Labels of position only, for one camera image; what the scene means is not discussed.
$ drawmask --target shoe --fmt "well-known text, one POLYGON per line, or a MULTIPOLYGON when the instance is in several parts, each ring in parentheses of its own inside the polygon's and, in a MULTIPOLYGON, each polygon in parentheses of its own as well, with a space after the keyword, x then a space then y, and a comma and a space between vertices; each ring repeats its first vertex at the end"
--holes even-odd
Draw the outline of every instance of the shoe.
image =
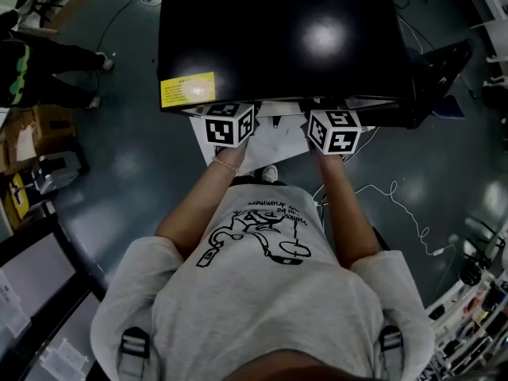
POLYGON ((98 109, 101 106, 101 98, 95 96, 87 109, 98 109))
POLYGON ((96 52, 95 55, 104 56, 104 63, 102 64, 102 70, 109 72, 113 69, 114 62, 104 52, 96 52))
POLYGON ((268 165, 267 167, 264 167, 263 172, 261 173, 261 179, 268 183, 273 183, 279 180, 277 167, 275 165, 268 165))

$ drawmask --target gray t-shirt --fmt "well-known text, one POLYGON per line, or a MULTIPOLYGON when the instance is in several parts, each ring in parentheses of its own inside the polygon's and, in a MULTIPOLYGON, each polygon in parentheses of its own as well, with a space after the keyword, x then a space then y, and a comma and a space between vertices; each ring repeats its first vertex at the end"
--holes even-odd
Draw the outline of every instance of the gray t-shirt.
POLYGON ((433 353, 434 334, 402 253, 342 268, 313 199, 296 187, 230 188, 185 262, 168 239, 131 244, 91 332, 112 380, 123 331, 147 312, 166 380, 224 379, 280 349, 380 376, 379 333, 387 323, 402 332, 404 381, 433 353))

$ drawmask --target white box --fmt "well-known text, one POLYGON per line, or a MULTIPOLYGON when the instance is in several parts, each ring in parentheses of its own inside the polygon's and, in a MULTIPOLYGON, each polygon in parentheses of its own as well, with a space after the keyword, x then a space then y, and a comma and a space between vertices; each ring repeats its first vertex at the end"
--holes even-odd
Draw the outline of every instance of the white box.
POLYGON ((353 154, 361 132, 356 111, 310 111, 307 136, 323 154, 353 154))
POLYGON ((254 131, 254 105, 208 106, 202 119, 208 144, 235 148, 254 131))

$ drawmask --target floor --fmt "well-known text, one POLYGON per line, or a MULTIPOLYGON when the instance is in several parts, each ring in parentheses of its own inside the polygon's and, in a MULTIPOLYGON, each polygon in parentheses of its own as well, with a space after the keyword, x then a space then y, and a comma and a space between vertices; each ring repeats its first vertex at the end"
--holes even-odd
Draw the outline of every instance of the floor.
MULTIPOLYGON (((127 1, 87 0, 60 29, 59 41, 95 50, 102 31, 127 1)), ((475 55, 462 76, 479 94, 489 75, 486 53, 454 1, 413 0, 402 12, 436 47, 464 38, 475 41, 475 55)), ((67 234, 105 285, 129 243, 151 235, 206 167, 188 119, 159 111, 159 14, 159 6, 134 0, 110 26, 101 50, 113 57, 115 68, 100 80, 102 108, 75 114, 91 170, 56 199, 67 234)), ((409 30, 404 33, 407 45, 418 48, 409 30)), ((93 74, 65 79, 90 89, 98 82, 93 74)), ((462 84, 455 83, 451 93, 465 120, 429 117, 416 130, 382 128, 347 164, 356 188, 374 184, 388 191, 393 180, 398 182, 394 197, 413 211, 421 229, 430 227, 425 237, 430 252, 466 236, 466 217, 498 228, 508 207, 499 117, 480 100, 473 101, 462 84)), ((283 161, 279 171, 282 180, 310 193, 321 185, 308 153, 283 161)), ((453 248, 427 256, 414 223, 389 198, 371 188, 359 196, 384 240, 403 251, 422 300, 429 305, 456 281, 463 257, 453 248)))

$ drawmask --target green pattern clothing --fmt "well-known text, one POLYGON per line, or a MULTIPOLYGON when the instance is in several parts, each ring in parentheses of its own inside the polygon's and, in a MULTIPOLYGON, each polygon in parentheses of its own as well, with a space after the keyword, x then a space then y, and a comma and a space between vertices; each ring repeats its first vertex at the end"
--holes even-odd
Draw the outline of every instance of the green pattern clothing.
POLYGON ((23 97, 30 47, 20 40, 0 41, 0 106, 17 105, 23 97))

